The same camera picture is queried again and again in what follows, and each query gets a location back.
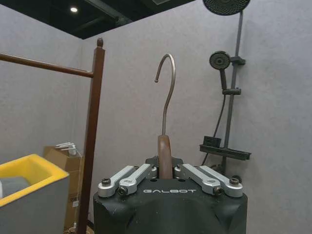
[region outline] black screw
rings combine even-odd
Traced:
[[[232,185],[237,185],[237,184],[239,184],[239,180],[232,177],[232,178],[230,179],[230,184],[232,184]]]
[[[223,189],[221,187],[214,187],[214,195],[219,196],[223,193]]]
[[[128,189],[127,188],[124,188],[124,187],[119,187],[118,189],[118,194],[120,196],[126,196],[128,193]]]
[[[103,186],[107,186],[107,185],[110,185],[111,184],[111,179],[110,178],[104,178],[103,180],[102,180],[102,185]]]

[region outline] shower head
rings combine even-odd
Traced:
[[[250,0],[203,0],[206,8],[221,16],[231,16],[244,10]]]
[[[210,56],[209,63],[217,70],[224,70],[229,67],[231,58],[226,52],[217,51]]]
[[[231,63],[230,56],[224,51],[217,51],[210,56],[209,63],[213,68],[220,71],[221,86],[223,90],[226,90],[226,77],[224,70],[228,68]]]

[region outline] wooden rod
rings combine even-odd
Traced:
[[[101,86],[102,86],[104,56],[105,56],[105,50],[102,47],[103,47],[103,39],[99,38],[97,39],[97,48],[94,50],[94,58],[93,58],[93,79],[91,80],[90,87],[91,90],[89,99],[89,112],[88,112],[86,141],[85,141],[85,163],[83,171],[77,234],[86,233],[89,214],[94,149],[97,136],[98,110],[101,96]]]
[[[51,63],[41,62],[41,61],[32,60],[28,58],[22,58],[22,57],[13,56],[13,55],[0,53],[0,60],[6,61],[6,62],[18,63],[18,64],[31,66],[31,67],[43,68],[46,70],[52,70],[52,71],[57,71],[57,72],[78,75],[82,77],[90,77],[90,78],[93,77],[93,72],[70,68],[70,67],[63,67],[63,66],[59,66],[59,65],[55,65]]]

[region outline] metal hanger hook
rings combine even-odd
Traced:
[[[164,106],[164,112],[162,114],[162,131],[161,131],[162,135],[166,135],[167,110],[168,110],[168,105],[169,105],[172,93],[174,92],[175,83],[176,83],[176,64],[175,64],[175,59],[171,54],[165,54],[165,56],[160,61],[158,71],[157,71],[157,75],[155,78],[155,83],[158,83],[160,71],[161,71],[162,65],[163,65],[164,61],[166,60],[166,58],[170,59],[171,67],[172,67],[172,75],[171,75],[171,85],[170,85],[169,94],[167,96],[167,100],[166,100],[166,103]]]

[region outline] cardboard box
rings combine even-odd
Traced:
[[[43,156],[45,159],[57,165],[58,167],[65,170],[69,174],[69,191],[68,191],[69,195],[67,200],[66,218],[64,223],[64,229],[67,230],[73,227],[75,221],[75,214],[77,216],[76,218],[78,219],[84,157],[80,158],[78,155],[71,156],[68,154],[68,151],[61,151],[55,149],[54,146],[45,147]],[[78,191],[79,176],[80,176],[80,185]]]
[[[83,165],[84,157],[80,158],[77,156],[71,156],[68,151],[61,151],[55,149],[54,146],[47,146],[44,148],[43,156],[48,161],[57,165],[61,169],[65,170],[69,174],[69,194],[77,194],[81,192],[82,187],[82,176],[83,176]],[[81,172],[79,172],[79,166],[81,161]],[[80,184],[78,191],[78,182],[80,176]]]
[[[80,194],[69,194],[66,208],[66,218],[64,229],[67,230],[74,226],[75,218],[78,219],[79,215],[79,200]]]

